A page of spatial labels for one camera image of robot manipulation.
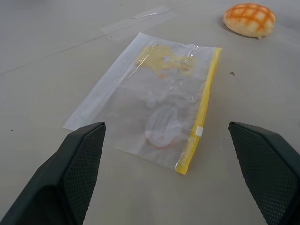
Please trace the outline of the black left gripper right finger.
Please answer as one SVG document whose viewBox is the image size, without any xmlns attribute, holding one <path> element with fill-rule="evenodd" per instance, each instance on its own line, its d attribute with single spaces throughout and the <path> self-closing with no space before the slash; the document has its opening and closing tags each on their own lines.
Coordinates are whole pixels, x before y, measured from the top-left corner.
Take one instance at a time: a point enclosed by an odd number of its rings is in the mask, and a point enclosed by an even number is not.
<svg viewBox="0 0 300 225">
<path fill-rule="evenodd" d="M 279 134 L 241 122 L 230 132 L 245 183 L 269 225 L 300 223 L 300 155 Z"/>
</svg>

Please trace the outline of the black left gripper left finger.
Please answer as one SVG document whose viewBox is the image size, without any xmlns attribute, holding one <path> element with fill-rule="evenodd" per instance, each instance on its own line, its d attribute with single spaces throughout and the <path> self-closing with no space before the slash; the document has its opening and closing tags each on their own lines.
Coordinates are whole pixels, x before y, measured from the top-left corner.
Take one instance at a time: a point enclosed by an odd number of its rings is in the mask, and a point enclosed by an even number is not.
<svg viewBox="0 0 300 225">
<path fill-rule="evenodd" d="M 1 220 L 2 225 L 81 225 L 97 182 L 106 126 L 68 134 L 34 173 Z"/>
</svg>

